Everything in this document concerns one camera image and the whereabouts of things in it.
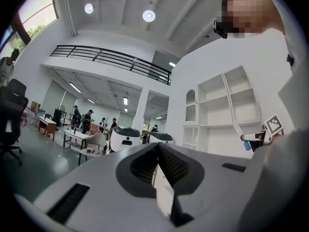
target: black metal railing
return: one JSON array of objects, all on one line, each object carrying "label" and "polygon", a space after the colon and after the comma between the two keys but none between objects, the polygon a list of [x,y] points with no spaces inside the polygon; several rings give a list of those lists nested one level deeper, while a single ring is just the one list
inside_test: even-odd
[{"label": "black metal railing", "polygon": [[84,45],[57,45],[51,57],[80,58],[105,63],[135,72],[170,85],[171,72],[134,56],[109,49]]}]

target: tree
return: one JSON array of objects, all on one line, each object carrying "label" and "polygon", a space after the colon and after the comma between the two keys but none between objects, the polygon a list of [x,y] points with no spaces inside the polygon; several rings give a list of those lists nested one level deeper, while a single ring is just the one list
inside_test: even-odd
[{"label": "tree", "polygon": [[[29,29],[27,34],[33,39],[33,37],[45,27],[46,25],[38,25],[36,28]],[[14,38],[10,40],[9,43],[13,49],[17,48],[20,52],[25,48],[25,43],[20,38]]]}]

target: white shirt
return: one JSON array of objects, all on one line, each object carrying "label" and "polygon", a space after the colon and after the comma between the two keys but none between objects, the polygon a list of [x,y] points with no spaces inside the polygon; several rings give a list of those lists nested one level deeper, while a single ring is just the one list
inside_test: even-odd
[{"label": "white shirt", "polygon": [[3,58],[3,63],[0,65],[0,87],[4,86],[6,80],[8,80],[13,74],[14,64],[8,65],[6,63],[7,58]]},{"label": "white shirt", "polygon": [[309,128],[309,49],[303,29],[283,0],[272,0],[281,16],[288,51],[294,58],[292,77],[279,91],[295,129]]}]

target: ceiling light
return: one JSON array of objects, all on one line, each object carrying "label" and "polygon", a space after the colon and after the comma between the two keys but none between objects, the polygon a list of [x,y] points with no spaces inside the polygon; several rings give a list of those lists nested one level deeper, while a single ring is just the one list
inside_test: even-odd
[{"label": "ceiling light", "polygon": [[155,19],[155,13],[151,10],[146,10],[144,13],[143,13],[143,19],[146,21],[146,22],[151,22]]},{"label": "ceiling light", "polygon": [[95,8],[94,8],[94,6],[93,6],[91,3],[88,3],[88,4],[86,4],[86,6],[85,6],[85,12],[86,12],[87,14],[91,14],[91,13],[93,12],[94,9],[95,9]]},{"label": "ceiling light", "polygon": [[81,93],[81,91],[80,91],[73,83],[70,83],[70,85],[71,85],[73,88],[75,88],[75,90],[76,90],[77,92]]},{"label": "ceiling light", "polygon": [[95,104],[92,100],[90,100],[90,99],[87,99],[87,100],[89,100],[91,103]]}]

